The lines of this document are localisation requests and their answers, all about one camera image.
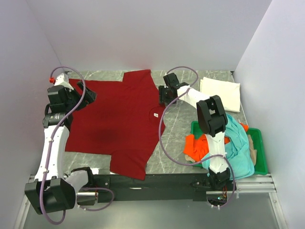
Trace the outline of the red t shirt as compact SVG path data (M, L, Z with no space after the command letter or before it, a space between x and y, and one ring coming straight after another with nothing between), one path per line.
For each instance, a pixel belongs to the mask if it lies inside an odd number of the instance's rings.
M73 113L65 150L110 155L110 171L139 180L165 130L164 106L150 70L126 72L121 81L88 80L96 100Z

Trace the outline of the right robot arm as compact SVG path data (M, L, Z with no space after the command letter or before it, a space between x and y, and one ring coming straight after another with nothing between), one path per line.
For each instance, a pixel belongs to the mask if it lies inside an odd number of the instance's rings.
M159 86L159 102L167 108L177 100L184 101L197 111L200 130L205 134L210 156L199 162L184 164L174 159L171 161L185 166L194 166L209 160L209 185L214 190L222 189L230 179L230 168L226 159L224 134L228 119L217 95L208 96L192 88L191 85L179 82L175 73L163 77L165 86Z

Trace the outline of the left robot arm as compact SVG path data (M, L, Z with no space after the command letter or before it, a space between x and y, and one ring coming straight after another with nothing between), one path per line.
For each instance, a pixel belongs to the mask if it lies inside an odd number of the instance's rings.
M63 153L73 121L72 113L93 103L96 93L77 82L82 90L79 94L68 85L54 85L48 88L49 103L45 107L44 147L41 163L32 183L25 185L25 195L37 214L66 211L76 203L76 194L82 189L89 192L95 187L95 179L89 167L71 171L64 178Z

